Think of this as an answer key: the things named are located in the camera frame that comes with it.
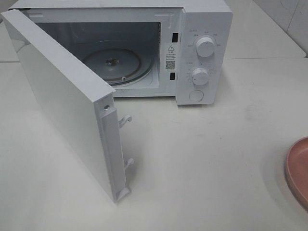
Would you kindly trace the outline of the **round white door-release button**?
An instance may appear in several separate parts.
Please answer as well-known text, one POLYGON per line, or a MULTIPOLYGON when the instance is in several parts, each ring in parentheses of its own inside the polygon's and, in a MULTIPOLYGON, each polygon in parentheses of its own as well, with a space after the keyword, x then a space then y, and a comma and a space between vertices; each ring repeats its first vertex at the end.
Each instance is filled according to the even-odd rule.
POLYGON ((200 102, 204 97, 204 93, 201 90, 194 90, 189 94, 191 101, 200 102))

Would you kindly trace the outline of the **white microwave door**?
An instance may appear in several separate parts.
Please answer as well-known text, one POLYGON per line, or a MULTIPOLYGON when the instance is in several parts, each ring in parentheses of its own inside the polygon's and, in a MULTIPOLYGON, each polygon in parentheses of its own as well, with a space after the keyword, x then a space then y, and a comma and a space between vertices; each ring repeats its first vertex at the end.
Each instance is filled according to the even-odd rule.
POLYGON ((21 11, 1 16, 44 113, 113 202, 129 194, 114 89, 21 11))

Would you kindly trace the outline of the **white timer knob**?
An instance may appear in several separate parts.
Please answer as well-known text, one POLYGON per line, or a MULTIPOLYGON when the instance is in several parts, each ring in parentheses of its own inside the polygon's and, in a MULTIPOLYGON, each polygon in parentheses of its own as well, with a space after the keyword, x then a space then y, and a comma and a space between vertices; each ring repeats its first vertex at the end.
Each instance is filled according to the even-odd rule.
POLYGON ((205 68, 197 68, 192 72, 192 82, 194 85, 203 86, 209 81, 209 73, 205 68))

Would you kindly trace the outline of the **upper white power knob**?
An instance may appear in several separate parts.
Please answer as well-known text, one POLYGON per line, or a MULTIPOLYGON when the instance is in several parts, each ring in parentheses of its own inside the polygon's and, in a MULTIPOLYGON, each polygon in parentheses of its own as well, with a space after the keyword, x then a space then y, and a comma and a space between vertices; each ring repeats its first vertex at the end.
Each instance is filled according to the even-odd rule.
POLYGON ((198 38, 195 45, 197 54, 202 58, 211 56, 216 46, 214 38, 209 35, 198 38))

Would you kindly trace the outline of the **pink round plate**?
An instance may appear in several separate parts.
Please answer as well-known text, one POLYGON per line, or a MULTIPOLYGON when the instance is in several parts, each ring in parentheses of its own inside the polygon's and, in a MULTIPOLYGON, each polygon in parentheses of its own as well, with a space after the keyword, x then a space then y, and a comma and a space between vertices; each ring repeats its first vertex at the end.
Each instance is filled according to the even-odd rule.
POLYGON ((290 191, 301 206, 308 210, 308 138, 297 140, 285 159, 285 178, 290 191))

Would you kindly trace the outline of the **white microwave oven body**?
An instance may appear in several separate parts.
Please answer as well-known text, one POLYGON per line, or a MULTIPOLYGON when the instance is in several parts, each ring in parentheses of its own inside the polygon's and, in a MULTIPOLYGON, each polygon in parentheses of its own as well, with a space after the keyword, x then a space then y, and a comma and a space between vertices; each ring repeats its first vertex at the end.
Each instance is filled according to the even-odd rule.
POLYGON ((113 48, 152 57, 142 78, 110 85, 113 97, 172 96, 179 105, 214 101, 233 17, 222 0, 19 0, 10 10, 21 11, 81 62, 113 48), (195 43, 205 35, 216 46, 202 58, 195 43), (210 75, 203 86, 193 84, 197 68, 210 75), (194 90, 204 93, 202 101, 190 100, 194 90))

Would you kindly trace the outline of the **glass microwave turntable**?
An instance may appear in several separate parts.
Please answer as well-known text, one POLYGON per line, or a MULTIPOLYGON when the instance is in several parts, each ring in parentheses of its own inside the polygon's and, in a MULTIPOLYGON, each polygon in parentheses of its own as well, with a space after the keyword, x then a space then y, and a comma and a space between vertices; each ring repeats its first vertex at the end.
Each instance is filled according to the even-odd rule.
POLYGON ((82 62, 111 86, 142 78, 153 66, 153 59, 148 55, 116 48, 94 52, 82 62))

